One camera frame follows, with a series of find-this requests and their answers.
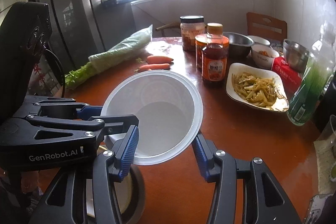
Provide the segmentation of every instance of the wooden table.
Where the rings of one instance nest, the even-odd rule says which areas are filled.
[[[261,157],[303,219],[310,198],[318,193],[313,141],[319,132],[314,124],[297,127],[284,113],[251,109],[230,99],[224,86],[205,87],[195,66],[195,54],[182,50],[179,37],[154,38],[147,51],[174,58],[171,70],[197,87],[204,105],[201,130],[205,138],[235,158]],[[68,96],[78,102],[103,105],[112,90],[138,66],[135,60],[124,62],[89,79]],[[140,170],[146,186],[146,208],[139,224],[206,223],[214,184],[200,176],[191,147],[168,162],[140,166]],[[242,182],[238,181],[237,189],[236,223],[241,223]]]

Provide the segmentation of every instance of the carrot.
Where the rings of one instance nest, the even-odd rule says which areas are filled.
[[[167,64],[173,62],[174,59],[168,56],[159,56],[159,55],[151,55],[147,57],[146,62],[148,64]]]
[[[155,69],[169,69],[170,64],[150,64],[150,65],[142,65],[136,71],[143,72],[147,70],[155,70]]]

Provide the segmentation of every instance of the dark metal bowl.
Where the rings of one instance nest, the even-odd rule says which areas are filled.
[[[246,58],[251,51],[254,41],[240,33],[223,32],[223,35],[229,39],[229,57]]]
[[[285,39],[283,41],[283,56],[293,70],[297,72],[305,71],[309,51],[304,46]]]

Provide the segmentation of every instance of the red package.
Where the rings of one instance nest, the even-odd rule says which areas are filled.
[[[294,94],[297,91],[302,78],[298,72],[288,65],[282,56],[274,59],[271,70],[280,76],[286,92]]]

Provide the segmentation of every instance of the black cable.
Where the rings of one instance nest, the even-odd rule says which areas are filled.
[[[62,77],[62,81],[63,81],[63,87],[62,87],[62,98],[64,98],[64,94],[65,94],[65,74],[64,74],[64,70],[63,70],[63,66],[60,62],[60,60],[58,59],[58,57],[56,56],[56,54],[54,54],[52,51],[48,50],[47,48],[44,49],[44,51],[46,51],[48,54],[50,54],[50,56],[52,56],[59,68],[59,71],[61,73],[61,77]]]

